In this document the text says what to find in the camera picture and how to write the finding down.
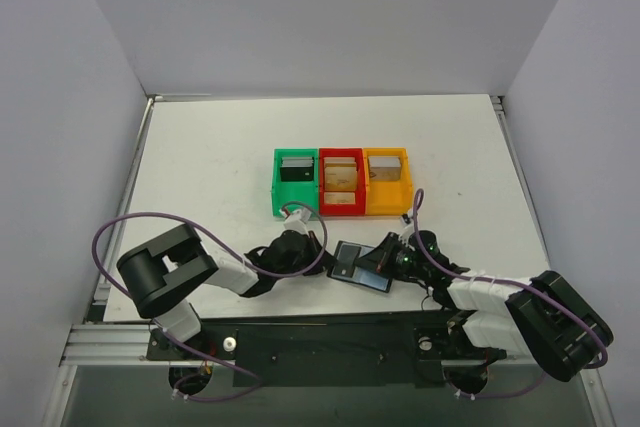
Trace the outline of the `dark grey credit card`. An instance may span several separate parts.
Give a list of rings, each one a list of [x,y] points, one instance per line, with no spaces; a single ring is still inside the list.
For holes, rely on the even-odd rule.
[[[355,260],[360,256],[363,247],[360,244],[339,242],[335,252],[335,265],[332,276],[352,278],[355,272]]]

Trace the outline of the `black leather card holder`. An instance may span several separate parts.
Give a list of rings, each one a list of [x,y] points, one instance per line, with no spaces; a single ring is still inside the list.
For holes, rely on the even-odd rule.
[[[363,249],[362,249],[362,251],[361,251],[360,256],[361,256],[361,255],[364,255],[364,254],[367,254],[368,252],[370,252],[370,251],[373,249],[373,247],[368,246],[368,245],[362,245],[362,244],[360,244],[360,245],[363,247]],[[357,283],[356,283],[356,280],[355,280],[355,277],[356,277],[357,273],[358,273],[360,270],[364,270],[364,269],[362,269],[362,268],[359,268],[359,267],[356,267],[356,266],[355,266],[355,272],[354,272],[354,275],[353,275],[353,277],[352,277],[352,278],[350,278],[350,279],[348,279],[348,278],[337,278],[337,277],[333,277],[333,276],[332,276],[332,270],[333,270],[333,268],[332,268],[330,271],[327,271],[327,277],[328,277],[328,278],[330,278],[330,279],[332,279],[332,280],[336,280],[336,281],[344,282],[344,283],[349,283],[349,284],[352,284],[352,285],[357,285],[357,286],[360,286],[360,287],[363,287],[363,288],[367,288],[367,287],[364,287],[364,286],[362,286],[362,285],[357,284]]]

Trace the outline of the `blue credit card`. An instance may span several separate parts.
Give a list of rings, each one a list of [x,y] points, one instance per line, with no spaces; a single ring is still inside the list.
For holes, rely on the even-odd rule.
[[[392,285],[391,279],[366,270],[360,270],[355,280],[357,284],[379,292],[388,292]]]

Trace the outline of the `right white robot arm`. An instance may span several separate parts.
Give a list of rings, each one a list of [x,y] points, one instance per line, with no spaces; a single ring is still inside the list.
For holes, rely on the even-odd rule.
[[[453,311],[448,330],[459,350],[528,356],[563,382],[608,359],[610,327],[555,271],[521,279],[489,276],[451,262],[426,230],[390,233],[355,264],[429,290],[437,304]]]

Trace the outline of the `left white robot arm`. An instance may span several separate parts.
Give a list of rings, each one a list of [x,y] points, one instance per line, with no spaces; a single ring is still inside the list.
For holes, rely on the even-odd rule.
[[[117,269],[139,316],[158,322],[173,338],[194,347],[206,335],[187,297],[201,285],[254,298],[270,292],[286,274],[319,275],[336,263],[314,233],[295,230],[284,231],[246,258],[243,262],[209,254],[196,230],[180,224],[123,254]]]

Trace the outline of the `black card stack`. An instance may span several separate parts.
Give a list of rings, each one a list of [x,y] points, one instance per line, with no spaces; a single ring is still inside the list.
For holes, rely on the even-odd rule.
[[[282,182],[308,182],[315,178],[313,156],[283,156],[279,164]]]

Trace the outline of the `red plastic bin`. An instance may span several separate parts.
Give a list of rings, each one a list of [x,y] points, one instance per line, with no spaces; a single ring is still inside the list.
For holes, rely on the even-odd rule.
[[[319,208],[327,217],[364,216],[366,184],[360,148],[319,150]]]

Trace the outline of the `green plastic bin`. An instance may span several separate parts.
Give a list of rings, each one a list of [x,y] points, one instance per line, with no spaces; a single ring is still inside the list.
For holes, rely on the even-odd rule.
[[[314,210],[319,208],[318,154],[317,149],[310,148],[279,148],[274,150],[271,182],[271,208],[274,217],[279,217],[281,207],[291,201],[301,201],[311,206]],[[283,156],[313,156],[315,159],[314,180],[308,182],[282,182],[280,180],[279,164]],[[298,208],[298,204],[291,203],[286,207],[288,211],[293,211]]]

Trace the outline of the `orange plastic bin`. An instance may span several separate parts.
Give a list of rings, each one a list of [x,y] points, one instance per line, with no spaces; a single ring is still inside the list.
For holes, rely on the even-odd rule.
[[[363,148],[366,203],[369,216],[400,216],[411,208],[414,188],[409,156],[405,148]],[[397,182],[371,181],[368,170],[369,156],[397,156],[402,162],[401,179]]]

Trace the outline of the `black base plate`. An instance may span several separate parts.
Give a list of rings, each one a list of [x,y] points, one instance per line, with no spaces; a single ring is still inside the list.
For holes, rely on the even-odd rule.
[[[449,311],[344,316],[206,320],[201,333],[177,346],[151,332],[147,357],[168,361],[169,382],[201,391],[228,372],[238,389],[257,387],[436,387],[460,380],[483,389],[488,367],[504,351],[474,347]]]

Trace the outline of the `aluminium frame rail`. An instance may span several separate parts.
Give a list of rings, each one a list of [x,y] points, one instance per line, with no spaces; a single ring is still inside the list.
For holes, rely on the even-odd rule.
[[[202,99],[202,96],[180,96],[173,94],[152,94],[147,97],[140,127],[138,129],[133,160],[126,177],[125,187],[116,210],[118,216],[128,212],[133,198],[134,187],[145,150],[146,138],[151,125],[154,108],[161,102]],[[100,260],[106,268],[100,274],[87,312],[103,313],[109,296],[116,291],[109,280],[115,274],[116,254],[121,246],[125,224],[120,221],[106,229],[106,252]],[[113,323],[85,318],[74,325],[67,338],[60,365],[65,368],[84,366],[130,367],[148,364],[147,345],[151,328],[138,321]]]

